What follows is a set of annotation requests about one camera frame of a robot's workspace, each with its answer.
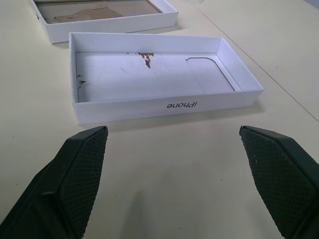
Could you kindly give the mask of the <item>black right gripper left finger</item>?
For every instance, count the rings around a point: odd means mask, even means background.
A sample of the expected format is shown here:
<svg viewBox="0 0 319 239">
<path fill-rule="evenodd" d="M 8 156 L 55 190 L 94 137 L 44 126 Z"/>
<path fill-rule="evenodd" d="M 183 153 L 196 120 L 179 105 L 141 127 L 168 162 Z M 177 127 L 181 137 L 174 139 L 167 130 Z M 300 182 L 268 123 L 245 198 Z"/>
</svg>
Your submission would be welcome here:
<svg viewBox="0 0 319 239">
<path fill-rule="evenodd" d="M 97 196 L 108 128 L 68 138 L 0 225 L 2 239 L 81 239 Z"/>
</svg>

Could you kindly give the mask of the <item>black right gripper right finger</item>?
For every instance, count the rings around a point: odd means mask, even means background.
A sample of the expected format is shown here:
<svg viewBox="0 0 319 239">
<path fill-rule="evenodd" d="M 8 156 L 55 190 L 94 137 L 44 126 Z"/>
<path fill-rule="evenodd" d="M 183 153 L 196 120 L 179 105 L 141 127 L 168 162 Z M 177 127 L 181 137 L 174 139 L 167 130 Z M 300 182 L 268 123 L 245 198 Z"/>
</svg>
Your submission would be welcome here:
<svg viewBox="0 0 319 239">
<path fill-rule="evenodd" d="M 319 165 L 291 137 L 243 125 L 255 186 L 282 237 L 319 237 Z"/>
</svg>

